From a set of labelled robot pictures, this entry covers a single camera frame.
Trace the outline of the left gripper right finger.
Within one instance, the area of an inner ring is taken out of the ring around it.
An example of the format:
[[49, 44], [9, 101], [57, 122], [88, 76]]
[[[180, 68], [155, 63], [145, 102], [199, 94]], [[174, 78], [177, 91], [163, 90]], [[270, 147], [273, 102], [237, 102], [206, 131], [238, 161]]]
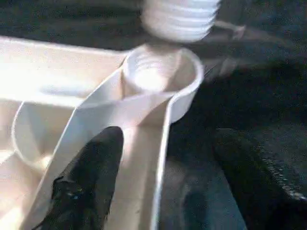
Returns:
[[247, 132], [219, 128], [213, 153], [249, 230], [305, 230], [307, 183]]

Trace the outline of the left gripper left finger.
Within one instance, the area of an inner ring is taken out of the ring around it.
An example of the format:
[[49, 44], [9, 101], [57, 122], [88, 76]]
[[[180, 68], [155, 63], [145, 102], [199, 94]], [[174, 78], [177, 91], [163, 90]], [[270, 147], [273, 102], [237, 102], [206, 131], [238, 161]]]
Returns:
[[124, 136], [109, 126], [86, 143], [53, 181], [46, 216], [35, 230], [102, 230], [110, 211]]

